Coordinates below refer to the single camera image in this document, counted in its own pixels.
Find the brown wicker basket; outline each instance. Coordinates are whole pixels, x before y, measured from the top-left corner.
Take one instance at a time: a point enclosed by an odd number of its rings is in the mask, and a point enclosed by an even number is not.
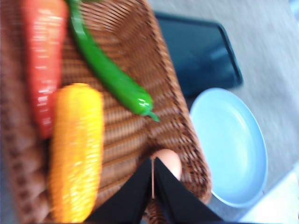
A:
[[[104,51],[154,99],[161,122],[137,116],[121,106],[94,77],[67,35],[63,49],[63,85],[85,82],[103,92],[105,143],[96,207],[113,195],[153,151],[170,148],[183,165],[182,183],[208,202],[211,179],[190,123],[157,21],[145,0],[83,3],[88,28]],[[2,152],[21,223],[50,221],[47,197],[47,143],[36,133],[28,107],[19,0],[1,0]],[[144,216],[163,223],[155,201]]]

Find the gray table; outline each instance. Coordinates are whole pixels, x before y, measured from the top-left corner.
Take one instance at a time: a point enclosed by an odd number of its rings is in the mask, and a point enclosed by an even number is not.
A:
[[[244,78],[231,90],[254,113],[265,137],[267,193],[299,160],[299,29],[287,0],[149,0],[154,10],[221,23]],[[234,209],[212,197],[226,220]]]

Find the light blue plate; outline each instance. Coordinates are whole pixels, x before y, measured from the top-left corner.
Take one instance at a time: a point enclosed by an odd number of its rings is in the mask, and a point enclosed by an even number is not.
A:
[[[261,129],[249,108],[219,88],[202,92],[191,119],[211,169],[212,193],[233,207],[246,207],[262,193],[268,159]]]

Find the carrot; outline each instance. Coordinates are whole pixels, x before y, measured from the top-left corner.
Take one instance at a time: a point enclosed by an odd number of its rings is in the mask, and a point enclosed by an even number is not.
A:
[[[61,84],[61,48],[68,8],[64,0],[23,0],[27,80],[34,120],[43,139],[51,136],[55,93]]]

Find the plastic vegetable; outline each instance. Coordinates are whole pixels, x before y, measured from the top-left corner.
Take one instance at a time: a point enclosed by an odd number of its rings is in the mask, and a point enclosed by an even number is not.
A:
[[[92,211],[101,174],[103,99],[86,84],[57,93],[49,192],[55,222],[81,223]]]
[[[29,95],[41,137],[52,132],[55,91],[61,83],[61,48],[68,8],[64,0],[23,0]]]
[[[75,40],[94,74],[130,111],[142,116],[149,115],[155,121],[159,121],[159,118],[151,111],[153,108],[151,96],[106,56],[85,27],[79,10],[81,1],[67,0],[67,2]]]

